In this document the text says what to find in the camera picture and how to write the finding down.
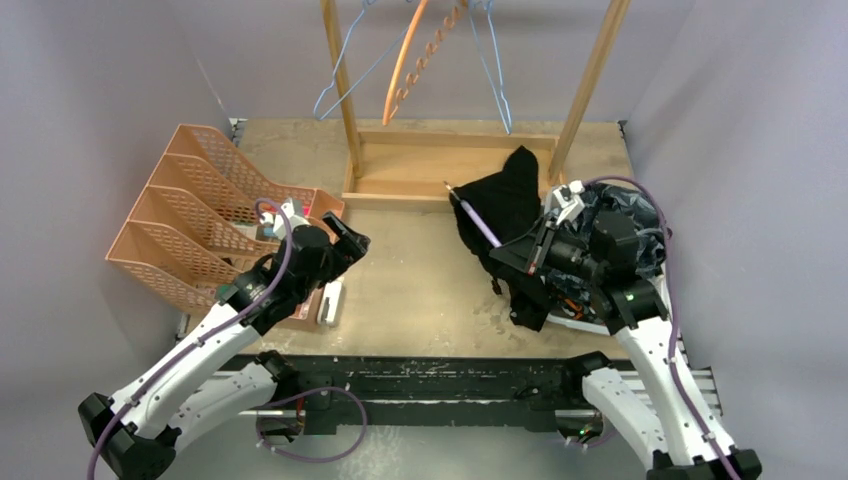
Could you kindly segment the purple hanger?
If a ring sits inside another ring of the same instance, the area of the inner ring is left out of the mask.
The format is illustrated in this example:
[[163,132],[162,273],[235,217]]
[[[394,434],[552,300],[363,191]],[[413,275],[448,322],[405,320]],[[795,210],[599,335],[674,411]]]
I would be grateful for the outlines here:
[[444,181],[444,186],[448,190],[450,196],[455,199],[461,208],[465,211],[470,220],[474,223],[480,233],[486,238],[489,244],[498,248],[502,246],[502,243],[495,235],[495,233],[490,229],[490,227],[486,224],[486,222],[482,219],[482,217],[478,214],[478,212],[474,209],[474,207],[465,199],[462,199],[455,191],[453,186],[449,184],[447,181]]

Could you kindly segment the black garment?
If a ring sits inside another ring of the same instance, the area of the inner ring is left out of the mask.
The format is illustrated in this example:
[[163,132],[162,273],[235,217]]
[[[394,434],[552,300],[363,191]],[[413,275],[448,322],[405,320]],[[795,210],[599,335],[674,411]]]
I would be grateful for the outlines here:
[[502,285],[509,291],[509,319],[536,332],[543,328],[552,309],[543,282],[493,259],[490,256],[493,245],[460,202],[468,202],[500,243],[505,244],[527,233],[539,218],[538,176],[537,157],[520,146],[508,156],[501,170],[454,187],[449,194],[461,241],[491,277],[492,291],[502,295]]

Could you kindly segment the white stapler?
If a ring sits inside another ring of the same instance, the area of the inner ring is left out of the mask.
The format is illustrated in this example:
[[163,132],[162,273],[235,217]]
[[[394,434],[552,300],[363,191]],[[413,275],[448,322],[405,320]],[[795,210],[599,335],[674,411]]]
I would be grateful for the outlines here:
[[343,294],[343,282],[329,282],[323,291],[316,321],[319,325],[334,328],[339,323],[339,311]]

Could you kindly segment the grey camouflage shorts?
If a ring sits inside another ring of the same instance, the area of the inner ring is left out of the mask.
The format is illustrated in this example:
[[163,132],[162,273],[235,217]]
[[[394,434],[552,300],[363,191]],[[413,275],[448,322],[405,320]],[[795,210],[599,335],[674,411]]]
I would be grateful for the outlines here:
[[[671,233],[660,212],[656,207],[655,209],[665,239],[667,260],[667,241],[670,240]],[[622,302],[629,303],[634,309],[647,309],[651,315],[655,314],[657,307],[654,303],[659,297],[658,289],[649,280],[637,274],[634,260],[637,247],[638,239],[631,220],[612,212],[598,215],[593,223],[592,237],[587,247],[592,258],[597,261],[597,270],[592,279],[582,279],[589,286],[590,306],[597,315],[612,316]]]

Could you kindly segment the peach plastic file organizer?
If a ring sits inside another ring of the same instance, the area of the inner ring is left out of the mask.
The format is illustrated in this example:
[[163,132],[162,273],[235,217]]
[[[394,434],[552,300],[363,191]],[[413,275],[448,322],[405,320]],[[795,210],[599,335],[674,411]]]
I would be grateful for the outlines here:
[[258,198],[296,200],[315,226],[325,213],[345,209],[324,190],[269,180],[218,129],[181,124],[106,258],[200,319],[219,287],[278,248],[260,232]]

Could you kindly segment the blue wire hanger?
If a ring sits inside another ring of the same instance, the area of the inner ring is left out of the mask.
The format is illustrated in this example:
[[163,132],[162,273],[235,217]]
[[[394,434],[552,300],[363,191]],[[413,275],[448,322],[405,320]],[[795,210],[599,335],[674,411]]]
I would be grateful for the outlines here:
[[330,83],[320,92],[313,105],[312,115],[318,121],[328,118],[334,111],[339,109],[344,102],[352,99],[353,92],[359,85],[392,53],[399,54],[405,48],[405,41],[411,38],[412,23],[408,22],[402,31],[396,36],[391,44],[374,60],[374,62],[353,83],[349,82],[346,70],[346,54],[351,45],[351,38],[355,35],[357,27],[363,20],[377,20],[388,22],[388,8],[375,7],[382,1],[360,1],[360,11],[353,19],[350,26],[344,32],[335,32],[337,25],[336,7],[333,1],[326,2],[326,27],[328,28],[328,46],[330,47],[332,60],[332,73]]

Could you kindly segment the orange hanger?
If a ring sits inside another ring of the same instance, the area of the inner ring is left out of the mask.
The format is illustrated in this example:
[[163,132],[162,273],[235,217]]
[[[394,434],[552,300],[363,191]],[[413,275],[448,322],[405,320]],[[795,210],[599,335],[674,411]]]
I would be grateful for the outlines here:
[[418,2],[406,33],[402,37],[385,96],[381,117],[383,126],[388,126],[395,118],[401,104],[407,98],[411,89],[418,83],[432,57],[440,50],[448,34],[458,25],[459,20],[469,9],[468,1],[454,1],[441,25],[434,31],[432,38],[424,45],[415,61],[412,61],[408,59],[408,56],[413,51],[413,40],[429,5],[430,1],[428,0]]

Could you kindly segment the orange camouflage shorts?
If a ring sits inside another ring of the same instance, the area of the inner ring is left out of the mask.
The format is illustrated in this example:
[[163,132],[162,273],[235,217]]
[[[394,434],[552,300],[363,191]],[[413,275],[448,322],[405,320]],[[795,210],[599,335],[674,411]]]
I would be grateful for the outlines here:
[[580,301],[572,300],[564,295],[556,295],[552,313],[556,316],[580,320],[586,318],[587,308]]

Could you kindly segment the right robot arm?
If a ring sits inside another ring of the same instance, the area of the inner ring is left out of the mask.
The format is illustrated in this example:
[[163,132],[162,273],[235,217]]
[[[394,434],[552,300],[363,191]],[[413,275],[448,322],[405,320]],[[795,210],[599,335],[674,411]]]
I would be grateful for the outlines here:
[[757,453],[739,447],[713,412],[679,346],[665,279],[668,231],[646,190],[618,178],[574,181],[550,191],[540,217],[491,257],[546,286],[573,279],[626,351],[645,396],[602,356],[571,360],[564,399],[591,404],[611,423],[650,479],[756,479]]

